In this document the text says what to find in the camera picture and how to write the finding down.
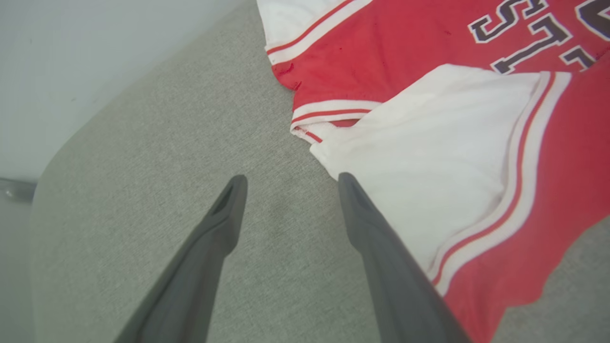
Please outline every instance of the white floor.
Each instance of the white floor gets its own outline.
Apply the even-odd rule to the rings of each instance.
[[[35,341],[28,272],[31,207],[11,202],[0,193],[0,342]]]

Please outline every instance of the red and white shirt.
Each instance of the red and white shirt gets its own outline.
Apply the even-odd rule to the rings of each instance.
[[[477,343],[610,214],[610,0],[258,0],[293,134]]]

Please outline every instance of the red stripe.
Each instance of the red stripe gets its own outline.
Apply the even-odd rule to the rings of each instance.
[[[321,143],[322,139],[319,138],[318,136],[316,136],[315,134],[309,132],[309,131],[305,131],[305,134],[308,135],[309,137],[312,137],[313,139],[315,139],[316,142]]]
[[[447,260],[449,259],[449,257],[451,257],[451,255],[453,253],[455,253],[456,251],[458,251],[465,245],[469,244],[470,242],[473,242],[483,236],[486,236],[489,233],[495,231],[497,228],[501,227],[506,222],[506,220],[512,215],[515,207],[517,207],[517,202],[518,202],[519,197],[521,196],[521,192],[522,192],[523,151],[525,150],[525,140],[527,138],[527,133],[529,131],[532,121],[534,120],[534,117],[536,116],[536,112],[538,112],[538,110],[540,109],[540,106],[541,106],[543,100],[546,98],[548,91],[549,91],[549,89],[551,89],[551,86],[553,85],[554,81],[555,81],[555,74],[552,73],[551,78],[550,78],[542,96],[540,97],[540,99],[538,100],[538,103],[532,110],[532,115],[529,116],[528,121],[526,122],[525,127],[523,128],[523,134],[521,135],[521,139],[519,140],[519,149],[518,149],[518,156],[517,156],[517,186],[516,186],[517,190],[515,192],[515,196],[512,198],[511,204],[509,205],[506,212],[502,215],[502,217],[500,217],[494,224],[490,225],[488,228],[486,228],[485,230],[483,230],[479,233],[476,233],[468,238],[465,238],[464,240],[460,241],[456,245],[452,246],[447,251],[447,253],[445,253],[445,255],[443,256],[443,259],[440,263],[439,272],[436,275],[436,277],[434,278],[434,280],[432,281],[433,284],[436,285],[439,283],[440,277],[443,274],[443,267],[445,266],[445,263],[447,262]]]
[[[311,117],[320,117],[320,116],[327,116],[327,115],[337,115],[337,114],[348,114],[348,113],[358,113],[358,114],[367,114],[371,112],[371,110],[367,110],[367,109],[353,109],[353,110],[327,110],[327,111],[319,111],[319,112],[311,112],[308,114],[304,114],[298,118],[294,118],[292,120],[292,124],[296,123],[297,121],[301,121],[301,120],[305,120],[307,118],[311,118]]]
[[[309,34],[313,29],[315,29],[318,25],[320,25],[324,20],[328,19],[329,16],[333,15],[334,13],[336,13],[338,10],[344,8],[347,4],[349,4],[350,2],[352,2],[354,0],[346,0],[343,1],[341,4],[339,4],[337,7],[335,7],[332,11],[328,12],[327,14],[325,14],[322,18],[318,19],[313,25],[311,25],[305,32],[303,32],[303,34],[301,34],[297,39],[293,40],[290,43],[286,43],[284,45],[281,46],[277,46],[273,49],[269,49],[267,51],[267,55],[272,54],[276,51],[279,50],[283,50],[286,48],[289,48],[295,44],[297,44],[298,42],[300,42],[303,38],[305,38],[305,36],[307,34]]]

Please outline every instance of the white fabric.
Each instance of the white fabric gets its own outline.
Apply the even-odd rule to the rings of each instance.
[[[511,135],[540,79],[442,65],[310,151],[333,178],[358,179],[426,270],[500,204]]]
[[[299,37],[342,0],[257,0],[267,46]]]

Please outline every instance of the gray fabric surface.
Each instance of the gray fabric surface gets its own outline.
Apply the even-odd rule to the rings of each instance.
[[[40,179],[31,220],[37,341],[111,342],[228,179],[249,179],[208,342],[378,342],[336,183],[288,132],[254,1],[137,82]],[[607,342],[609,225],[572,248],[495,342]]]

